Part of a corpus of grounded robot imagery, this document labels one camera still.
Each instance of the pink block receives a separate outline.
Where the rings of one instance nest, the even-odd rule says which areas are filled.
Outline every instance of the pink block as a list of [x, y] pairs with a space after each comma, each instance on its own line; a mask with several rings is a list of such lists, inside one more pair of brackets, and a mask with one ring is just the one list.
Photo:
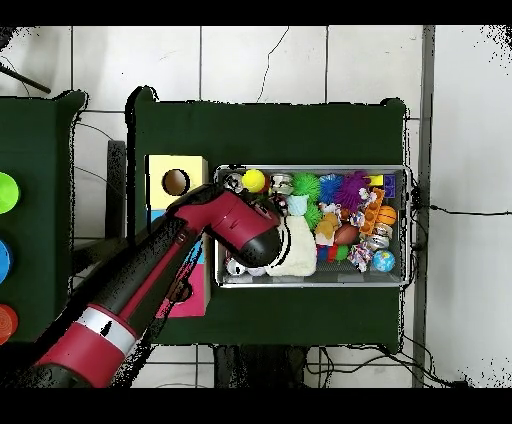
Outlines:
[[[177, 303], [171, 309], [169, 317], [202, 317], [205, 313], [205, 287], [204, 287], [205, 268], [203, 264], [197, 264], [188, 279], [192, 286], [192, 296], [183, 303]], [[169, 300], [165, 299], [158, 313], [157, 318], [164, 318], [165, 308], [169, 305]]]

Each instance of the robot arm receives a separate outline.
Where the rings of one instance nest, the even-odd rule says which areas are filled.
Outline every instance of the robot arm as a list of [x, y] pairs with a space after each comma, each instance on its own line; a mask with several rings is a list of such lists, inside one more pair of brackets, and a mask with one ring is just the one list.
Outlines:
[[134, 248], [118, 253], [90, 276], [101, 289], [37, 361], [30, 385], [107, 387], [153, 321], [203, 231], [240, 263], [257, 267], [279, 255], [278, 224], [272, 212], [253, 208], [217, 185], [182, 196], [153, 222], [151, 231], [139, 234]]

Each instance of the metal tray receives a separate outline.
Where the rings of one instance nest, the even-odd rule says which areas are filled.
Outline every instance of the metal tray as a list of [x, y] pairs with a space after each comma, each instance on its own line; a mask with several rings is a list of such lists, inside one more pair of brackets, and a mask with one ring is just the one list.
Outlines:
[[389, 250], [396, 260], [391, 272], [380, 272], [370, 267], [359, 272], [348, 260], [342, 262], [317, 262], [316, 272], [310, 277], [253, 277], [245, 273], [239, 277], [229, 275], [224, 267], [226, 249], [215, 241], [214, 275], [222, 288], [272, 288], [272, 287], [396, 287], [409, 282], [410, 255], [410, 174], [402, 165], [222, 165], [214, 174], [214, 181], [221, 181], [226, 174], [244, 173], [247, 169], [260, 169], [266, 174], [311, 172], [315, 175], [345, 175], [354, 171], [367, 171], [370, 175], [394, 174], [396, 194], [393, 199], [384, 199], [383, 205], [393, 207], [398, 214], [393, 225], [393, 238]]

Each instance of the blue circle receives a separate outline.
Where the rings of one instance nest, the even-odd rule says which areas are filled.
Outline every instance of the blue circle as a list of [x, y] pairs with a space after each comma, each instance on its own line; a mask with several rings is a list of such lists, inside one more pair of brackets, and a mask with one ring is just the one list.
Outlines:
[[12, 254], [9, 246], [0, 240], [0, 284], [3, 283], [11, 269]]
[[372, 262], [377, 271], [389, 272], [395, 266], [395, 257], [389, 250], [379, 250], [375, 252]]

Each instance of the yellow ball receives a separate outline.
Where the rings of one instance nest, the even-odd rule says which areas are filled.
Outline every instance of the yellow ball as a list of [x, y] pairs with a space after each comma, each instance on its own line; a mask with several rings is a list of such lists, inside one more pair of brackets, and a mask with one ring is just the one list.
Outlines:
[[265, 186], [265, 175], [258, 169], [249, 169], [242, 177], [243, 186], [251, 193], [258, 193]]

